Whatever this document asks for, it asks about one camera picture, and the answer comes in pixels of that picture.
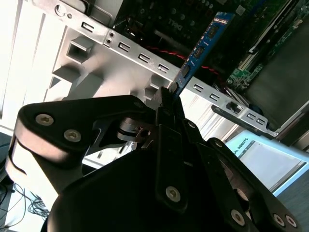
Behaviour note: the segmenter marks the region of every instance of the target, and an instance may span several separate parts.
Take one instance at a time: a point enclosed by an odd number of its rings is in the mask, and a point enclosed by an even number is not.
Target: silver screw head
[[[284,221],[282,220],[282,218],[278,214],[274,214],[274,219],[275,219],[276,223],[278,223],[282,227],[285,226]]]
[[[190,126],[190,127],[195,128],[195,125],[194,125],[194,123],[193,123],[193,122],[188,121],[188,124],[189,124],[189,126]]]
[[[67,130],[64,132],[64,138],[70,142],[79,142],[82,139],[82,135],[77,130]]]
[[[180,193],[175,187],[168,186],[165,190],[165,193],[171,201],[176,203],[180,201]]]
[[[243,218],[241,213],[238,212],[236,209],[231,210],[231,216],[232,216],[232,219],[240,226],[244,226],[246,224],[245,219]]]
[[[222,147],[222,144],[221,144],[219,141],[215,141],[215,144],[216,144],[218,147]]]
[[[43,126],[50,126],[54,123],[53,117],[46,114],[40,114],[35,117],[35,121]]]
[[[285,215],[286,220],[290,223],[294,228],[297,228],[296,222],[289,215]]]

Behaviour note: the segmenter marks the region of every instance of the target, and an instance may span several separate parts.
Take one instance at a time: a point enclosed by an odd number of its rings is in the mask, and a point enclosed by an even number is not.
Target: black wire
[[[19,223],[24,219],[25,214],[26,214],[26,198],[25,198],[25,195],[24,195],[25,189],[24,189],[24,190],[22,189],[22,192],[23,192],[23,193],[20,193],[20,192],[19,192],[19,193],[22,195],[22,197],[18,200],[18,202],[16,202],[15,205],[13,205],[13,207],[12,207],[11,209],[9,209],[8,212],[10,212],[10,211],[21,201],[21,199],[23,199],[23,197],[24,197],[24,199],[25,199],[25,210],[24,210],[24,215],[23,215],[23,217],[21,218],[21,220],[20,220],[18,223],[13,224],[13,225],[10,225],[10,226],[1,227],[0,230],[2,230],[2,229],[7,229],[7,228],[10,228],[10,227],[12,227],[12,226],[15,226],[15,225],[19,224]],[[8,212],[6,212],[6,213],[0,218],[0,220],[1,220],[5,215],[7,215]]]
[[[5,199],[6,196],[8,195],[8,188],[7,188],[5,185],[3,185],[2,183],[0,183],[0,185],[1,185],[2,187],[5,188],[5,195],[4,195],[4,197],[2,198],[2,200],[1,200],[1,202],[0,202],[0,206],[1,206],[2,203],[3,203],[3,201],[4,201],[4,199]]]
[[[24,196],[31,202],[31,204],[28,206],[28,212],[32,214],[36,214],[40,217],[42,217],[43,220],[46,220],[49,215],[49,210],[46,209],[44,202],[42,199],[38,196],[30,192],[35,200],[27,197],[25,194]]]

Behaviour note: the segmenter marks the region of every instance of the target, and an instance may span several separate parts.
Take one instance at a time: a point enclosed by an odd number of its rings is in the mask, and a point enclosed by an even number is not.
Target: motherboard
[[[276,38],[269,38],[267,40],[267,47],[265,51],[261,50],[261,54],[257,54],[255,59],[252,59],[247,68],[237,68],[233,71],[227,80],[227,84],[238,92],[245,91],[250,83],[258,76],[260,71],[269,61],[274,58],[276,53],[285,44],[285,42],[295,33],[297,28],[303,20],[309,15],[309,1],[300,1],[294,8],[292,14],[287,18],[285,24],[281,28],[281,33],[277,29],[275,33]]]
[[[136,0],[113,28],[180,68],[218,12],[235,16],[195,77],[224,93],[243,93],[308,15],[306,0]]]

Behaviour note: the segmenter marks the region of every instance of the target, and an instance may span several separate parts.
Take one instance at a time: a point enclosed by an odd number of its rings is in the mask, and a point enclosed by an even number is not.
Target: black cable bundle
[[[31,204],[28,207],[28,212],[39,215],[43,220],[46,220],[49,215],[49,210],[46,209],[44,202],[38,195],[31,194],[34,196],[35,200],[31,201]]]

